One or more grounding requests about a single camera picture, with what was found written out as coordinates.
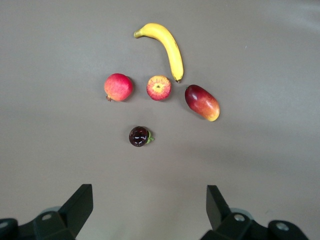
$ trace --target banana stem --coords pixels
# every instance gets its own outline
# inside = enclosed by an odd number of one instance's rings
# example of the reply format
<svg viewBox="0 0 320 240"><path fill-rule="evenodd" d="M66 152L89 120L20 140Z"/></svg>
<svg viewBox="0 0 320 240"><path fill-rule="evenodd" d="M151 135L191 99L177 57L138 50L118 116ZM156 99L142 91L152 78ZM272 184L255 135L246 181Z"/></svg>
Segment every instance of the banana stem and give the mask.
<svg viewBox="0 0 320 240"><path fill-rule="evenodd" d="M133 34L133 36L134 36L136 39L142 37L143 35L142 35L142 32L141 32L141 29L135 31L134 34Z"/></svg>

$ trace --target gray table surface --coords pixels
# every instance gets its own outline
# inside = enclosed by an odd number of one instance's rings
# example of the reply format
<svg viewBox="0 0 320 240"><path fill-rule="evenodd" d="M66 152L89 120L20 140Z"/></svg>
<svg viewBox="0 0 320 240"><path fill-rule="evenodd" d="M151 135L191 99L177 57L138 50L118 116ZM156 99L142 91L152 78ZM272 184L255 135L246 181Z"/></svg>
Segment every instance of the gray table surface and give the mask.
<svg viewBox="0 0 320 240"><path fill-rule="evenodd" d="M184 63L134 31L156 22ZM320 3L254 0L1 0L0 218L20 224L93 185L78 240L198 240L210 229L206 187L266 226L320 236ZM104 81L132 78L125 102ZM197 84L220 103L209 122L184 98ZM135 126L155 141L130 145Z"/></svg>

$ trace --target banana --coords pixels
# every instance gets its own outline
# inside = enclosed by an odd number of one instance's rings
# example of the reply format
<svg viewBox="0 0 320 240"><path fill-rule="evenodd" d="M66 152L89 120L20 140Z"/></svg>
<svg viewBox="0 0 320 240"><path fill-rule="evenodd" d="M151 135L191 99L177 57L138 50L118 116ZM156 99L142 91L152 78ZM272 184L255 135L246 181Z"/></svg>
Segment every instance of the banana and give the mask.
<svg viewBox="0 0 320 240"><path fill-rule="evenodd" d="M136 39L146 36L163 44L169 58L172 76L177 83L180 83L184 74L184 66L176 40L168 29L158 23L151 22L135 31L133 35Z"/></svg>

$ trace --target apple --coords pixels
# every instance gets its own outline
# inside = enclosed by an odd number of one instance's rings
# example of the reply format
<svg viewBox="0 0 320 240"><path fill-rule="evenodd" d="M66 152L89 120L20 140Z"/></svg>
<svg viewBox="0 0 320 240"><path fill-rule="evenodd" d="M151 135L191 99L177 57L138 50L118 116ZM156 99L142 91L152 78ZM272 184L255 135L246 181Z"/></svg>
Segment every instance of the apple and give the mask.
<svg viewBox="0 0 320 240"><path fill-rule="evenodd" d="M218 101L209 92L198 85L190 85L184 93L189 108L210 122L215 121L220 114Z"/></svg>
<svg viewBox="0 0 320 240"><path fill-rule="evenodd" d="M107 94L106 99L110 102L111 100L116 102L125 100L133 89L134 86L130 78L121 73L111 74L104 82L104 91Z"/></svg>
<svg viewBox="0 0 320 240"><path fill-rule="evenodd" d="M171 82L166 76L153 76L148 81L146 92L155 101L164 100L170 95Z"/></svg>

